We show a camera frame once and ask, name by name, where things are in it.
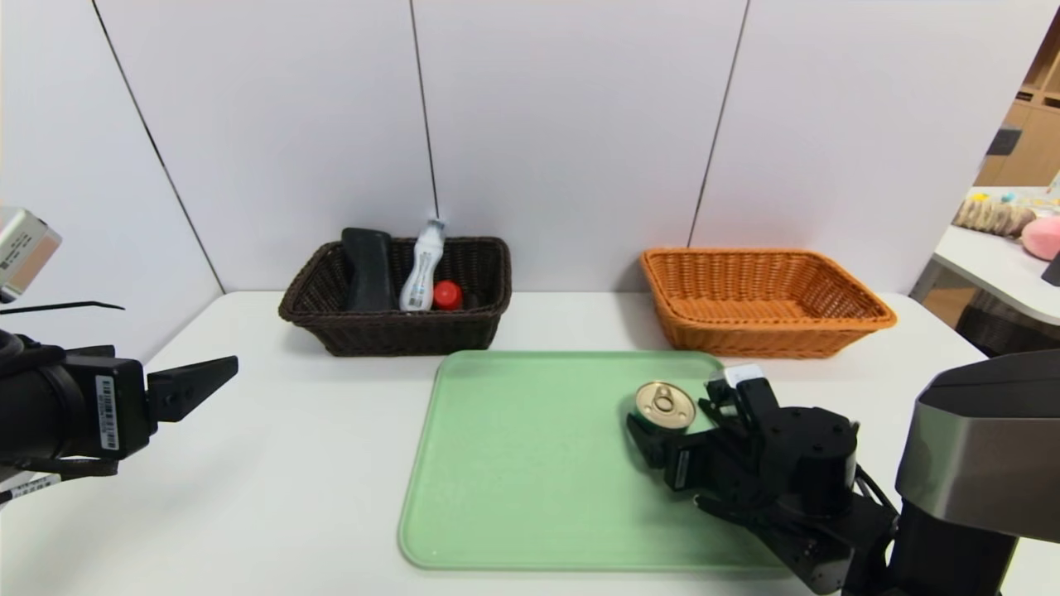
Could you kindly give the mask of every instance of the can lid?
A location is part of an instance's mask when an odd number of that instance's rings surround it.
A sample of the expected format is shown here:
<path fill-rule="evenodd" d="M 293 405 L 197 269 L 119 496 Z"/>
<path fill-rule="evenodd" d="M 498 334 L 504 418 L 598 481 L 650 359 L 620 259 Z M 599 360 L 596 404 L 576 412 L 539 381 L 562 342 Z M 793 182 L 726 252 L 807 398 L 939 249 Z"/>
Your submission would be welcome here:
<path fill-rule="evenodd" d="M 637 413 L 641 418 L 671 431 L 688 428 L 695 420 L 695 404 L 681 387 L 652 381 L 637 389 Z"/>
<path fill-rule="evenodd" d="M 455 311 L 463 302 L 463 291 L 456 282 L 443 279 L 435 285 L 435 306 L 441 311 Z"/>

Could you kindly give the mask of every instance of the white table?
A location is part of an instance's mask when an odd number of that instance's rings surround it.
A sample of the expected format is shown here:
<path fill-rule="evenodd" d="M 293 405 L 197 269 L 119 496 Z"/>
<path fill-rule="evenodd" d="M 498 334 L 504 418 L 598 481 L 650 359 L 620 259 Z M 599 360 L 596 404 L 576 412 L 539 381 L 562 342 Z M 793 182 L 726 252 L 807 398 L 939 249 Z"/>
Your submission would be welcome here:
<path fill-rule="evenodd" d="M 938 371 L 982 355 L 909 298 L 884 298 L 898 327 L 830 360 L 761 364 L 782 403 L 861 420 L 859 459 L 897 498 L 914 399 Z M 163 425 L 118 477 L 60 485 L 3 511 L 3 594 L 810 594 L 794 578 L 412 567 L 398 520 L 441 358 L 331 357 L 279 319 L 279 300 L 225 296 L 151 362 L 157 370 L 234 353 L 242 371 Z M 516 294 L 493 347 L 667 345 L 647 295 Z M 1023 541 L 1006 593 L 1058 590 L 1060 547 Z"/>
<path fill-rule="evenodd" d="M 986 192 L 1000 196 L 1005 192 L 1020 196 L 1041 189 L 973 188 L 971 193 Z M 1048 263 L 1028 255 L 1013 240 L 949 226 L 935 255 L 917 282 L 913 296 L 922 300 L 935 284 L 938 266 L 948 267 L 975 285 L 993 294 L 1017 311 L 1049 325 L 1060 325 L 1060 287 L 1042 279 Z"/>

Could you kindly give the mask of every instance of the wicker basket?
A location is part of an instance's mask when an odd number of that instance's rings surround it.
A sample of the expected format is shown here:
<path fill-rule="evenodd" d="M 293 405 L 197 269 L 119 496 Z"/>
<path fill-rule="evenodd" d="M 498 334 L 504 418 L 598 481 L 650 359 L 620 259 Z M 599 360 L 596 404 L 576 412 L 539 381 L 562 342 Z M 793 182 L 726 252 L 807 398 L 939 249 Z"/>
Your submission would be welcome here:
<path fill-rule="evenodd" d="M 717 355 L 820 358 L 898 318 L 806 250 L 662 248 L 640 264 L 670 344 Z"/>
<path fill-rule="evenodd" d="M 390 245 L 394 296 L 412 270 L 414 239 Z M 484 350 L 497 333 L 512 297 L 508 245 L 497 238 L 445 241 L 435 281 L 449 279 L 464 292 L 464 309 L 404 313 L 342 311 L 350 284 L 342 244 L 321 246 L 290 283 L 280 302 L 280 317 L 311 331 L 336 356 L 449 354 Z"/>

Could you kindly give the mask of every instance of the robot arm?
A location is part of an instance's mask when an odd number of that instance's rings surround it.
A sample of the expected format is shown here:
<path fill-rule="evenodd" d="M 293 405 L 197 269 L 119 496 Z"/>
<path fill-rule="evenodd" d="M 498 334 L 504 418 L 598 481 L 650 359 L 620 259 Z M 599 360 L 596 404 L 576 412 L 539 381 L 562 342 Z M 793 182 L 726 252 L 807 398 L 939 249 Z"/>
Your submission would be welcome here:
<path fill-rule="evenodd" d="M 938 375 L 917 401 L 900 515 L 856 464 L 856 425 L 780 407 L 757 367 L 707 382 L 710 431 L 626 426 L 672 490 L 700 489 L 700 509 L 746 527 L 817 594 L 996 596 L 1017 537 L 1060 541 L 1058 389 L 1060 351 Z"/>
<path fill-rule="evenodd" d="M 21 296 L 61 239 L 24 209 L 0 208 L 0 302 Z M 0 314 L 102 305 L 73 302 Z M 178 422 L 235 375 L 228 356 L 147 375 L 113 346 L 66 350 L 0 330 L 0 481 L 39 477 L 0 492 L 0 504 L 59 481 L 118 473 L 159 422 Z"/>

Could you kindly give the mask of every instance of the pink plush toy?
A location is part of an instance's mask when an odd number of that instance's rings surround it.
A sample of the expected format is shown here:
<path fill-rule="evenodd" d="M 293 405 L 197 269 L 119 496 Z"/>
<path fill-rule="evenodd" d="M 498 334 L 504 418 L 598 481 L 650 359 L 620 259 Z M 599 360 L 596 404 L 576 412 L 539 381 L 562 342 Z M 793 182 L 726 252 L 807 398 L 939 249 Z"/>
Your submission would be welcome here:
<path fill-rule="evenodd" d="M 1052 261 L 1060 252 L 1060 216 L 1039 217 L 1027 224 L 1020 241 L 1027 252 Z"/>

